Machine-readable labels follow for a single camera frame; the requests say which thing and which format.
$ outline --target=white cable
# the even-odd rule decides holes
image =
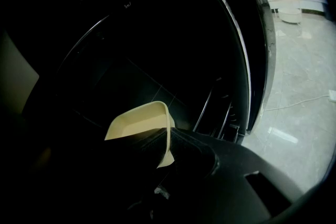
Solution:
[[[313,100],[316,100],[316,99],[320,99],[320,98],[322,98],[322,97],[329,97],[329,95],[326,94],[326,95],[322,95],[322,96],[320,96],[320,97],[315,97],[315,98],[312,98],[312,99],[303,100],[303,101],[300,101],[300,102],[295,103],[295,104],[291,104],[291,105],[288,105],[288,106],[283,106],[282,108],[265,109],[264,111],[271,111],[271,110],[277,110],[277,109],[287,109],[287,108],[290,108],[290,107],[295,106],[295,105],[297,105],[297,104],[301,104],[301,103],[308,102],[308,101],[313,101]]]

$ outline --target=gray tile floor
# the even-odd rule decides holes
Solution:
[[[306,192],[324,176],[336,145],[336,26],[302,15],[301,25],[274,18],[277,58],[266,110],[243,146],[278,167]]]

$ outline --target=beige plastic scoop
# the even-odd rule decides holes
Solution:
[[[105,140],[134,135],[155,128],[167,128],[167,148],[159,167],[171,165],[174,157],[170,152],[170,128],[175,122],[168,107],[160,101],[144,104],[117,116],[111,123]]]

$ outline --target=white wall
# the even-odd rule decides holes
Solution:
[[[0,33],[0,103],[21,114],[38,78],[7,32]]]

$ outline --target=power plug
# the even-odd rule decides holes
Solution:
[[[329,101],[336,103],[336,91],[329,90]]]

